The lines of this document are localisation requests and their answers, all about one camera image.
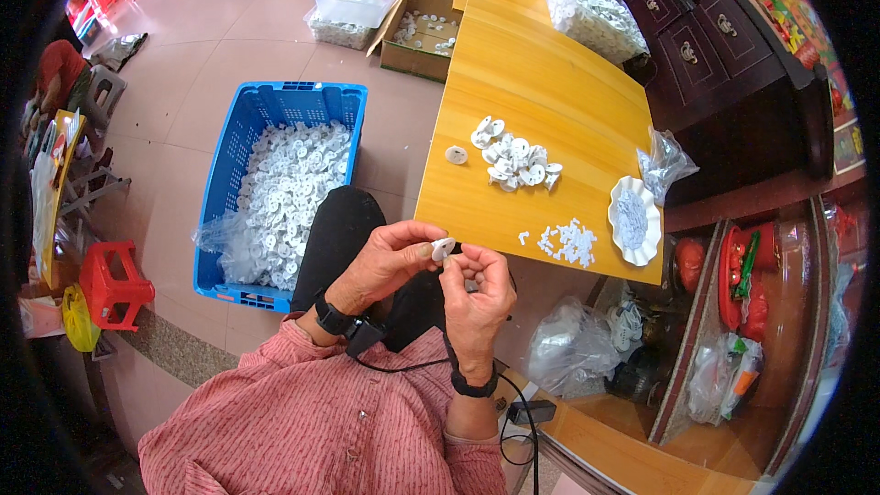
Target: yellow plastic bag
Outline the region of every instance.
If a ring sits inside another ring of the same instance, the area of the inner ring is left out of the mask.
[[[91,352],[98,343],[101,329],[92,323],[89,307],[85,304],[85,295],[79,283],[64,289],[64,300],[60,303],[60,311],[64,315],[64,330],[71,344],[80,352]]]

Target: person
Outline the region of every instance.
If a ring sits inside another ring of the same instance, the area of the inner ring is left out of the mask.
[[[67,40],[56,40],[39,56],[34,77],[32,100],[36,107],[30,113],[29,128],[37,130],[39,121],[55,117],[59,109],[76,111],[84,107],[92,83],[92,67]],[[98,149],[98,138],[86,123],[83,127],[92,149]]]
[[[299,311],[141,438],[148,492],[506,492],[488,397],[493,342],[516,301],[504,256],[461,244],[434,262],[430,242],[444,229],[385,225],[376,200],[351,186],[327,195],[311,229],[291,299]],[[368,308],[375,319],[391,295],[385,339],[349,357],[322,303],[337,319]]]

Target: hand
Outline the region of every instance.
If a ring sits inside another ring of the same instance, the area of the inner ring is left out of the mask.
[[[407,220],[380,225],[324,298],[344,314],[358,315],[394,293],[421,270],[435,271],[430,242],[446,237],[436,225]]]
[[[461,245],[461,252],[444,260],[440,274],[446,336],[467,383],[482,386],[492,376],[495,336],[517,301],[517,294],[504,256],[467,243]],[[479,292],[468,294],[465,280],[475,281]]]

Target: black pants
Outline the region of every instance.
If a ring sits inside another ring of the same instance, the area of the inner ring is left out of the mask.
[[[328,193],[315,213],[291,310],[311,308],[315,293],[336,281],[373,229],[384,225],[385,215],[369,193],[350,185]],[[388,350],[399,352],[431,327],[446,329],[439,275],[439,271],[419,272],[394,294],[384,321],[387,335],[383,342]]]

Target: gray plastic stool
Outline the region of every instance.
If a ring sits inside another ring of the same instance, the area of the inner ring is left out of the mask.
[[[89,94],[85,96],[85,116],[97,127],[105,130],[110,125],[110,115],[116,103],[119,102],[122,91],[125,90],[126,82],[104,66],[92,68],[92,83],[89,85]],[[98,96],[106,91],[106,98],[98,104]]]

